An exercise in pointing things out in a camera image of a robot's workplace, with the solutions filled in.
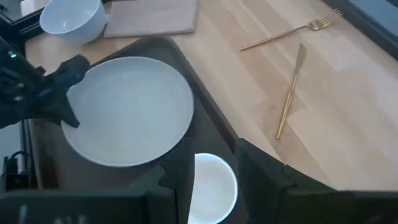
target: white dish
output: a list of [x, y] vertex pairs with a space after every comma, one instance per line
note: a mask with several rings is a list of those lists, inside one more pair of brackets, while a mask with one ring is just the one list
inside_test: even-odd
[[169, 152], [193, 116], [192, 91], [171, 66], [145, 57], [110, 60], [67, 93], [80, 122], [62, 122], [83, 157], [112, 167], [136, 166]]
[[189, 213], [189, 224], [217, 224], [235, 206], [238, 182], [232, 168], [222, 158], [195, 154], [195, 180]]
[[73, 44], [96, 39], [107, 22], [101, 0], [52, 0], [40, 15], [44, 31]]

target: wooden table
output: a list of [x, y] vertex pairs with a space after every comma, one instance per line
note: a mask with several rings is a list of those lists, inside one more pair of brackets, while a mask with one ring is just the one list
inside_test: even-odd
[[[321, 18], [321, 0], [199, 0], [197, 31], [174, 40], [241, 138], [336, 189], [398, 190], [398, 63], [344, 19], [245, 52], [239, 48]], [[82, 54], [91, 63], [137, 38], [26, 44], [49, 72]], [[299, 47], [308, 56], [280, 141], [280, 115]]]

